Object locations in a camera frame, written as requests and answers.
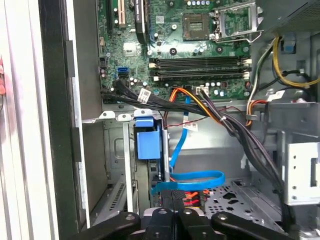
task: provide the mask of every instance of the green circuit board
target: green circuit board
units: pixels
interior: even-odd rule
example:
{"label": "green circuit board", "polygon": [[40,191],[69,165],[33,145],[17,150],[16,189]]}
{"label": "green circuit board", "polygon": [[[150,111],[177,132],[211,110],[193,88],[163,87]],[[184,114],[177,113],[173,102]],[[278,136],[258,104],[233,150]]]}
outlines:
{"label": "green circuit board", "polygon": [[[141,88],[169,99],[174,87],[185,87],[197,92],[206,88],[209,97],[215,101],[247,99],[248,78],[238,77],[219,80],[205,78],[181,81],[154,81],[151,76],[150,59],[179,60],[215,57],[250,57],[250,45],[246,41],[236,43],[215,43],[209,35],[214,28],[210,12],[217,1],[148,0],[147,32],[148,43],[140,44],[135,29],[135,9],[133,0],[124,0],[125,24],[115,24],[120,16],[110,9],[119,9],[119,0],[98,0],[98,40],[100,65],[104,65],[100,80],[101,87],[111,90],[117,79],[117,68],[128,68],[126,85],[139,94]],[[220,0],[219,7],[241,3],[243,0]],[[229,16],[227,29],[235,31],[248,23],[248,13],[241,12]]]}

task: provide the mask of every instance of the motherboard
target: motherboard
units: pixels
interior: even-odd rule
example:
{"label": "motherboard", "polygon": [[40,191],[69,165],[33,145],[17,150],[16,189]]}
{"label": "motherboard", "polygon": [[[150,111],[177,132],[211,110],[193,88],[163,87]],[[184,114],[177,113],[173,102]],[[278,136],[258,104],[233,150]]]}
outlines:
{"label": "motherboard", "polygon": [[[144,88],[167,100],[175,87],[202,89],[214,101],[247,99],[250,44],[214,41],[222,25],[215,10],[245,2],[97,0],[101,87],[116,93],[121,80],[136,94]],[[251,27],[249,8],[223,13],[224,33]]]}

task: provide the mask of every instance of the cpu socket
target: cpu socket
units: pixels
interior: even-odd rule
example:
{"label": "cpu socket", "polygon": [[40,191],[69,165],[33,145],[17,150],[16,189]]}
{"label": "cpu socket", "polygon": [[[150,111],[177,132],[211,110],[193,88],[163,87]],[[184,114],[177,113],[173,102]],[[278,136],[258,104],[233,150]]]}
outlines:
{"label": "cpu socket", "polygon": [[197,41],[209,39],[208,14],[183,15],[183,40]]}

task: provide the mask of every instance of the black cable bundle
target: black cable bundle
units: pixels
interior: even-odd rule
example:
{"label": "black cable bundle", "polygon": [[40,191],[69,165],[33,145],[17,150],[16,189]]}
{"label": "black cable bundle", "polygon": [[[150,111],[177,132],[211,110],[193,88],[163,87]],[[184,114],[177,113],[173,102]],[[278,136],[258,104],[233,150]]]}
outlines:
{"label": "black cable bundle", "polygon": [[190,112],[194,114],[199,114],[202,116],[207,116],[205,112],[196,104],[185,104],[178,102],[170,102],[154,94],[151,94],[147,104],[142,104],[138,101],[138,95],[131,91],[127,86],[123,84],[121,80],[114,81],[114,87],[122,94],[112,93],[106,89],[102,89],[102,98],[110,98],[119,102],[124,102],[133,105],[137,108],[150,108],[157,111],[165,112]]}
{"label": "black cable bundle", "polygon": [[[290,206],[284,203],[284,183],[267,150],[257,139],[257,137],[240,121],[226,112],[219,112],[204,91],[200,91],[200,96],[207,103],[209,110],[214,114],[214,116],[220,120],[223,120],[221,122],[225,127],[226,124],[228,124],[228,126],[232,126],[234,129],[233,135],[243,146],[244,152],[250,163],[259,171],[259,173],[261,173],[272,183],[274,192],[278,194],[281,204],[283,229],[286,232],[289,232],[291,230],[291,226],[296,224],[295,213]],[[261,153],[262,157],[267,162],[267,165],[265,165],[262,161],[262,158],[258,156],[256,149]]]}

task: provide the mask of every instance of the sata port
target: sata port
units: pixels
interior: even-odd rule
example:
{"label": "sata port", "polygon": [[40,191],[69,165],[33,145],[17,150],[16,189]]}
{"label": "sata port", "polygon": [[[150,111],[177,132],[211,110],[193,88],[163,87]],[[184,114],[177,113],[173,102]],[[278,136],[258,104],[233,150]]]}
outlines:
{"label": "sata port", "polygon": [[128,67],[122,67],[122,66],[119,66],[117,69],[116,69],[117,73],[129,73],[129,68]]}
{"label": "sata port", "polygon": [[118,72],[118,78],[124,79],[128,78],[129,74],[127,72]]}

